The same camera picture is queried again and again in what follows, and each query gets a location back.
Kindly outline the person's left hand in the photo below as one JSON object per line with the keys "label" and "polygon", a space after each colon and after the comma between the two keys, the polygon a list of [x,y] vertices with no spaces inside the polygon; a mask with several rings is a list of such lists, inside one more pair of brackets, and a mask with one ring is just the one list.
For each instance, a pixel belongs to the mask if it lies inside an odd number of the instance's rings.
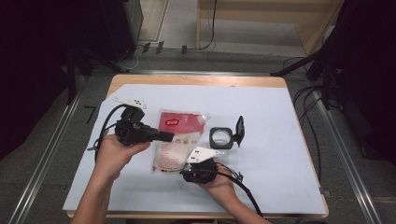
{"label": "person's left hand", "polygon": [[104,181],[115,180],[131,158],[148,149],[149,146],[150,142],[124,146],[115,134],[105,136],[98,151],[92,176]]}

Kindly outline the black metal stand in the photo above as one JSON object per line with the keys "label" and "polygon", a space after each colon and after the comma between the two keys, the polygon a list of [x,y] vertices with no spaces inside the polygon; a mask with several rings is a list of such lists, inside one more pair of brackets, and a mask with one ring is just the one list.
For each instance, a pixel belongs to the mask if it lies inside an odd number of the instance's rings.
{"label": "black metal stand", "polygon": [[94,59],[95,61],[101,63],[102,65],[115,72],[126,72],[126,69],[122,68],[120,65],[116,65],[115,63],[106,60],[104,57],[88,49],[87,47],[70,46],[65,53],[65,75],[68,89],[67,103],[69,105],[72,103],[73,100],[77,98],[78,94],[75,69],[77,68],[83,76],[90,77],[93,71],[90,59]]}

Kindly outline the light wooden bench frame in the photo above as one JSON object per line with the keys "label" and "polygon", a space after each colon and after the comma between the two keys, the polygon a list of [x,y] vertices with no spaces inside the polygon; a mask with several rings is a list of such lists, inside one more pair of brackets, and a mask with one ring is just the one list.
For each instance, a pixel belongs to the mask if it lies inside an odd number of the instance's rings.
{"label": "light wooden bench frame", "polygon": [[293,24],[306,54],[314,52],[335,23],[345,0],[196,0],[196,48],[201,47],[201,19]]}

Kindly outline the black stand leg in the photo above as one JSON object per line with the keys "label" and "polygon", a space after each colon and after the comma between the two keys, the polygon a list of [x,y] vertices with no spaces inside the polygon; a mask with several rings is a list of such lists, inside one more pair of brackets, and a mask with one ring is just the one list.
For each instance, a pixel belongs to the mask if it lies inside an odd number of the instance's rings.
{"label": "black stand leg", "polygon": [[310,62],[313,62],[315,59],[317,59],[319,56],[321,56],[322,54],[324,54],[325,49],[321,48],[317,51],[315,51],[314,53],[312,53],[311,55],[308,55],[306,57],[304,57],[303,59],[301,59],[300,61],[298,61],[297,63],[294,63],[286,68],[283,68],[280,71],[274,72],[274,73],[270,73],[271,77],[283,77],[287,74],[289,74],[290,72],[296,70],[297,68],[300,68]]}

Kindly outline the aluminium floor rail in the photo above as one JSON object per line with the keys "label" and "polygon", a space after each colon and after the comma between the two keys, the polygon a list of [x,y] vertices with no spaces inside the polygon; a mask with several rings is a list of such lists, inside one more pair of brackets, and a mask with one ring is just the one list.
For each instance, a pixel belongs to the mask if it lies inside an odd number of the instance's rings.
{"label": "aluminium floor rail", "polygon": [[71,103],[65,108],[60,121],[57,123],[49,142],[36,166],[27,186],[17,203],[17,206],[8,222],[8,224],[23,224],[29,213],[29,210],[35,200],[37,193],[43,183],[45,175],[50,168],[53,158],[59,148],[60,142],[64,137],[68,124],[73,117],[80,100],[79,92]]}
{"label": "aluminium floor rail", "polygon": [[349,154],[346,143],[336,126],[332,113],[326,109],[323,103],[318,104],[318,109],[324,123],[327,125],[328,130],[331,133],[333,142],[335,143],[335,149],[367,224],[382,224],[382,220],[375,208],[372,197]]}

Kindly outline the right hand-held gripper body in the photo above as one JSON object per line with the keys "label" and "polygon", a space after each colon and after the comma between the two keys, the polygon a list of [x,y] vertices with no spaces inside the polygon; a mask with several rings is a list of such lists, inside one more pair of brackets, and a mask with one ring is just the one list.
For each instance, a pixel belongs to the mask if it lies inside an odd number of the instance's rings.
{"label": "right hand-held gripper body", "polygon": [[218,173],[214,158],[223,155],[220,150],[196,147],[187,158],[188,167],[180,173],[186,182],[206,184],[212,182]]}

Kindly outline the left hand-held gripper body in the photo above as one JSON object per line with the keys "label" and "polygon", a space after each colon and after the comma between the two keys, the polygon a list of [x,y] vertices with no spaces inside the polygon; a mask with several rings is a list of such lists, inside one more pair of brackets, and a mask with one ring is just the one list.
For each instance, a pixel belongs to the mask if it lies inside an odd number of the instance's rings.
{"label": "left hand-held gripper body", "polygon": [[114,97],[113,100],[125,107],[115,127],[115,134],[121,143],[131,146],[137,143],[152,142],[156,136],[156,130],[141,121],[145,116],[146,103],[119,97]]}

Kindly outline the white table mat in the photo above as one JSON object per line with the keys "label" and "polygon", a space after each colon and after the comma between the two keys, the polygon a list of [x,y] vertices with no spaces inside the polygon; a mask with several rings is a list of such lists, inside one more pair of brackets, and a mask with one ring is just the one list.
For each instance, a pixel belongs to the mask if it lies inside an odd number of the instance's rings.
{"label": "white table mat", "polygon": [[[250,208],[267,217],[325,215],[316,173],[285,88],[220,87],[196,85],[125,84],[102,102],[90,139],[95,141],[105,122],[114,123],[121,110],[114,97],[147,104],[144,123],[157,126],[163,110],[208,113],[206,128],[234,128],[245,122],[241,146],[219,161],[240,172],[253,196],[237,192]],[[115,181],[109,209],[112,212],[210,213],[221,212],[211,197],[179,174],[154,173],[154,150],[135,155]]]}

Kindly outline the person's right hand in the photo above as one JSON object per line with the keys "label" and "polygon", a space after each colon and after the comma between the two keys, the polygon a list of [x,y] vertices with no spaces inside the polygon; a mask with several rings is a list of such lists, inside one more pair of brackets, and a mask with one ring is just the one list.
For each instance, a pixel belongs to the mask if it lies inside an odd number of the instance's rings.
{"label": "person's right hand", "polygon": [[228,178],[231,173],[223,166],[219,167],[219,172],[225,174],[225,176],[217,175],[213,181],[201,185],[201,188],[219,204],[235,202],[237,196],[233,181]]}

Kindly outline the red and white spouted pouch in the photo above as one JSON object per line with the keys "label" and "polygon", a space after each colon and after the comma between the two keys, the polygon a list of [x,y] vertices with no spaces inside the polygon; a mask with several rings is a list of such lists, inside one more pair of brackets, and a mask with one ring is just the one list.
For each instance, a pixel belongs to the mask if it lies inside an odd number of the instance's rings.
{"label": "red and white spouted pouch", "polygon": [[174,173],[181,171],[191,152],[204,133],[211,116],[200,113],[163,110],[159,130],[172,133],[170,142],[159,142],[152,161],[153,172]]}

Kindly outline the black cabinet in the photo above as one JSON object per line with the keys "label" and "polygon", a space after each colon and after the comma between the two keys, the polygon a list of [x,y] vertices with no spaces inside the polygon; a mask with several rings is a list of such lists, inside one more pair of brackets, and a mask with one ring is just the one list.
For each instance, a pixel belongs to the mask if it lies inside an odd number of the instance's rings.
{"label": "black cabinet", "polygon": [[140,0],[101,0],[114,61],[124,60],[137,48],[144,19]]}

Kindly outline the black curtain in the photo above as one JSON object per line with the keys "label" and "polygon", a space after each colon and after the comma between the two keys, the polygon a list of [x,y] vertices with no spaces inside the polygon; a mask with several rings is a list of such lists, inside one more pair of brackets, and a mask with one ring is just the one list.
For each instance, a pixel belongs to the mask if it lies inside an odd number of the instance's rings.
{"label": "black curtain", "polygon": [[99,30],[101,0],[0,0],[0,160],[63,92],[65,53]]}
{"label": "black curtain", "polygon": [[364,155],[396,165],[396,0],[345,0],[308,77],[320,73]]}

